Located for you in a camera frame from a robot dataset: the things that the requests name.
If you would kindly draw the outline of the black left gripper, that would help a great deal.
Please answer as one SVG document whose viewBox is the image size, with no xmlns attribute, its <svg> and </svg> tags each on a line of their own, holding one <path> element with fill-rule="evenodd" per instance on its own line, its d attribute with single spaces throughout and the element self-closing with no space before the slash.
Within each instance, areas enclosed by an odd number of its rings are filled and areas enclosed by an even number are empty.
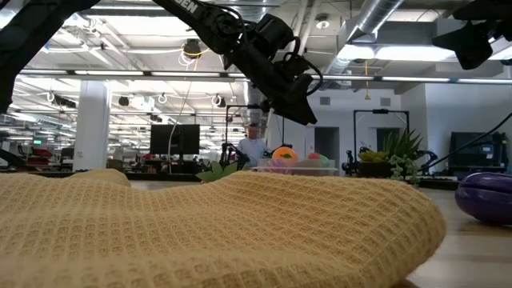
<svg viewBox="0 0 512 288">
<path fill-rule="evenodd" d="M 252 44 L 244 44 L 224 54 L 224 68 L 235 65 L 266 97 L 259 107 L 263 113 L 283 116 L 301 125 L 316 124 L 317 119 L 307 100 L 313 78 L 305 71 L 312 64 L 298 54 L 300 38 L 281 61 L 272 62 Z"/>
</svg>

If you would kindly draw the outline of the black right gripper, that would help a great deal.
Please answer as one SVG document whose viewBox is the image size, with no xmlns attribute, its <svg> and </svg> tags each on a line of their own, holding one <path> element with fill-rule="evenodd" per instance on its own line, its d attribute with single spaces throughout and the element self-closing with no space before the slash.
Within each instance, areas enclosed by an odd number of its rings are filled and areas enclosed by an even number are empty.
<svg viewBox="0 0 512 288">
<path fill-rule="evenodd" d="M 464 70 L 472 70 L 483 64 L 492 54 L 489 33 L 493 31 L 487 22 L 497 25 L 496 33 L 512 40 L 512 0 L 473 0 L 453 12 L 457 20 L 486 21 L 468 22 L 463 28 L 432 39 L 436 47 L 451 50 Z"/>
</svg>

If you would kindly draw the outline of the orange toy fruit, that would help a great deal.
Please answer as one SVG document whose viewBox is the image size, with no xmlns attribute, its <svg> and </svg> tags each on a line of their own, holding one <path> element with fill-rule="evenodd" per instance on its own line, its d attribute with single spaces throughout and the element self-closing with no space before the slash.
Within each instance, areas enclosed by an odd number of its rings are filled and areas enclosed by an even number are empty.
<svg viewBox="0 0 512 288">
<path fill-rule="evenodd" d="M 293 148 L 288 146 L 281 146 L 272 153 L 272 159 L 287 160 L 292 162 L 297 161 L 298 156 Z"/>
</svg>

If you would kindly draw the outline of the magenta striped toy onion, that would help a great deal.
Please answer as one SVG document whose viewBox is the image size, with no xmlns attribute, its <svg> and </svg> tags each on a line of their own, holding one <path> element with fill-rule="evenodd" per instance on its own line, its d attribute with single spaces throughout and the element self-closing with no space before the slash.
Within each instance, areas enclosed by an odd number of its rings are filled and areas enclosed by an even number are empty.
<svg viewBox="0 0 512 288">
<path fill-rule="evenodd" d="M 280 158 L 262 159 L 258 162 L 258 169 L 267 173 L 290 174 L 288 162 Z"/>
</svg>

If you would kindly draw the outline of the red toy strawberry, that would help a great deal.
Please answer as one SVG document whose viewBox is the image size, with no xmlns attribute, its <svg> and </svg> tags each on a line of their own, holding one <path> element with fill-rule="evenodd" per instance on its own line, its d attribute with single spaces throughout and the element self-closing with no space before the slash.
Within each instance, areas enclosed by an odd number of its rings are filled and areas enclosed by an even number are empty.
<svg viewBox="0 0 512 288">
<path fill-rule="evenodd" d="M 211 163 L 211 170 L 203 171 L 196 174 L 202 182 L 214 182 L 221 178 L 227 177 L 238 171 L 238 164 L 233 162 L 227 166 L 222 166 L 219 162 Z"/>
</svg>

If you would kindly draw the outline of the purple toy eggplant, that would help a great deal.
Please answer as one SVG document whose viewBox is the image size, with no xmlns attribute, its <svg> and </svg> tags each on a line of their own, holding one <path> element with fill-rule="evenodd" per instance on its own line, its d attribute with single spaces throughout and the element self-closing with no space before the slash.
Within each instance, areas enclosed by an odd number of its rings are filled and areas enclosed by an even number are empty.
<svg viewBox="0 0 512 288">
<path fill-rule="evenodd" d="M 512 226 L 512 175 L 469 175 L 460 181 L 454 198 L 461 211 L 481 222 Z"/>
</svg>

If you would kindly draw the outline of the clear plastic tupperware container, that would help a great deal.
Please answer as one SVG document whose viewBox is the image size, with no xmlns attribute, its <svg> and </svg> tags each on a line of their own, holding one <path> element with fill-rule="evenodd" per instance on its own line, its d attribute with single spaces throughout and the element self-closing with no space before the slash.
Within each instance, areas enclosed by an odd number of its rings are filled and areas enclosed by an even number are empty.
<svg viewBox="0 0 512 288">
<path fill-rule="evenodd" d="M 338 168 L 334 160 L 330 160 L 330 168 L 318 167 L 312 164 L 308 159 L 298 159 L 297 161 L 287 161 L 291 175 L 305 175 L 305 176 L 335 176 L 338 174 Z M 258 169 L 258 164 L 252 170 L 261 172 Z"/>
</svg>

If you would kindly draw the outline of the person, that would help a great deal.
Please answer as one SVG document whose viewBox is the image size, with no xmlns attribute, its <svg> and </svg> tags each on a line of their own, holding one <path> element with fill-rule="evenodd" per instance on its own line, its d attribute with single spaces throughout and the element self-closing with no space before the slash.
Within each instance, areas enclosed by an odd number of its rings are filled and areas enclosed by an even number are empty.
<svg viewBox="0 0 512 288">
<path fill-rule="evenodd" d="M 256 166 L 258 161 L 267 154 L 268 148 L 259 137 L 259 126 L 251 123 L 247 127 L 247 136 L 238 143 L 238 150 L 248 157 L 248 165 Z"/>
</svg>

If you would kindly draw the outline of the black ceiling-hung device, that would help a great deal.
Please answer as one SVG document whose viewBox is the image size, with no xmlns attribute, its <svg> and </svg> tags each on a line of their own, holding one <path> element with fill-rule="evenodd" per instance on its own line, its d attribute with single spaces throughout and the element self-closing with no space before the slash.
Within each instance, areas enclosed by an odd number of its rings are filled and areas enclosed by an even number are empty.
<svg viewBox="0 0 512 288">
<path fill-rule="evenodd" d="M 202 49 L 197 39 L 187 39 L 182 48 L 183 54 L 188 59 L 197 59 L 201 57 Z"/>
</svg>

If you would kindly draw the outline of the potted succulent plant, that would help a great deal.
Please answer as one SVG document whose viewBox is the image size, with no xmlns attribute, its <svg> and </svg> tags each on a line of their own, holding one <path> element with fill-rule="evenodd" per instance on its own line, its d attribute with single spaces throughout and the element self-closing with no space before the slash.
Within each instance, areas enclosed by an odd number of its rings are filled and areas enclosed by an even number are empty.
<svg viewBox="0 0 512 288">
<path fill-rule="evenodd" d="M 389 134 L 382 150 L 367 150 L 358 155 L 357 176 L 360 178 L 388 178 L 408 182 L 418 187 L 419 147 L 422 136 L 415 130 Z"/>
</svg>

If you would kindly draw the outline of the black monitor back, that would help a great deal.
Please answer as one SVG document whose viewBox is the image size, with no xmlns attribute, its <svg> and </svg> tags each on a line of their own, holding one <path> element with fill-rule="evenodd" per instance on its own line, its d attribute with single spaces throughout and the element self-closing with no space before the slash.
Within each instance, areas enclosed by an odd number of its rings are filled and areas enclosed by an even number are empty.
<svg viewBox="0 0 512 288">
<path fill-rule="evenodd" d="M 152 125 L 151 154 L 198 154 L 200 125 Z"/>
</svg>

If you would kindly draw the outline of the long ceiling light strip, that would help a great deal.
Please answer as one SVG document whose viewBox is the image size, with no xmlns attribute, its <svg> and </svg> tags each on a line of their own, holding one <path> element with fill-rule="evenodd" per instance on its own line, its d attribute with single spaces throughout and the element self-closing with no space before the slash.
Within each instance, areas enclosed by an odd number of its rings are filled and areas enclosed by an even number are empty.
<svg viewBox="0 0 512 288">
<path fill-rule="evenodd" d="M 104 78 L 143 80 L 155 78 L 172 81 L 205 81 L 218 79 L 219 81 L 248 81 L 242 73 L 234 72 L 201 72 L 201 71 L 144 71 L 144 70 L 44 70 L 24 69 L 18 77 L 30 78 Z M 411 82 L 411 83 L 440 83 L 463 85 L 492 85 L 512 86 L 512 78 L 456 78 L 456 77 L 407 77 L 407 76 L 377 76 L 377 75 L 324 75 L 323 80 L 348 82 Z"/>
</svg>

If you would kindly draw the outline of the white pillar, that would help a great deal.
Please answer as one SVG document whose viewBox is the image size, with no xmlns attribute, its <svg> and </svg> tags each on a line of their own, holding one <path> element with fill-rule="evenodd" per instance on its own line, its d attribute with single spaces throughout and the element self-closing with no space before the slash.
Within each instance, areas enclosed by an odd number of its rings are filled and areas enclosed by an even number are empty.
<svg viewBox="0 0 512 288">
<path fill-rule="evenodd" d="M 106 167 L 111 100 L 108 81 L 81 80 L 74 171 Z"/>
</svg>

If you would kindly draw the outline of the black frame stand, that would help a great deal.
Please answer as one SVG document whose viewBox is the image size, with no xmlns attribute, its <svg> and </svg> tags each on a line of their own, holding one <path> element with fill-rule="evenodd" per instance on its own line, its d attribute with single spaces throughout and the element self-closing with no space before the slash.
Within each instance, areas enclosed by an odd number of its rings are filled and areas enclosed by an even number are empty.
<svg viewBox="0 0 512 288">
<path fill-rule="evenodd" d="M 358 144 L 358 140 L 357 140 L 357 136 L 358 136 L 357 124 L 362 119 L 362 118 L 360 118 L 358 120 L 358 118 L 357 118 L 357 114 L 358 113 L 394 114 L 397 118 L 401 119 L 406 124 L 406 132 L 407 133 L 410 132 L 410 112 L 407 111 L 407 110 L 388 110 L 388 109 L 353 110 L 354 153 L 357 152 L 357 154 L 354 156 L 354 161 L 356 163 L 359 162 L 359 157 L 358 156 L 362 153 L 358 149 L 358 146 L 357 146 L 357 144 Z M 397 116 L 397 114 L 404 114 L 405 117 L 406 117 L 406 120 L 404 121 L 402 118 Z"/>
<path fill-rule="evenodd" d="M 266 109 L 263 108 L 259 104 L 246 104 L 246 105 L 227 105 L 226 106 L 226 114 L 225 114 L 225 141 L 224 146 L 228 145 L 228 126 L 233 121 L 233 117 L 237 114 L 237 112 L 230 113 L 231 108 L 236 108 L 237 110 L 246 109 L 246 110 L 260 110 L 261 112 L 266 112 Z"/>
</svg>

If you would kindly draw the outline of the silver ceiling duct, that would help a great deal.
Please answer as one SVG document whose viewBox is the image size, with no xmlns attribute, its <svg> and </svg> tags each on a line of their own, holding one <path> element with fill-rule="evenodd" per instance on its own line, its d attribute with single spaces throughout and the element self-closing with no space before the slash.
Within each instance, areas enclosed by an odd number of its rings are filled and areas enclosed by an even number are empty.
<svg viewBox="0 0 512 288">
<path fill-rule="evenodd" d="M 364 49 L 358 44 L 374 44 L 378 30 L 404 0 L 365 0 L 357 16 L 345 20 L 336 38 L 337 52 L 324 74 L 343 74 L 348 65 L 363 58 Z"/>
</svg>

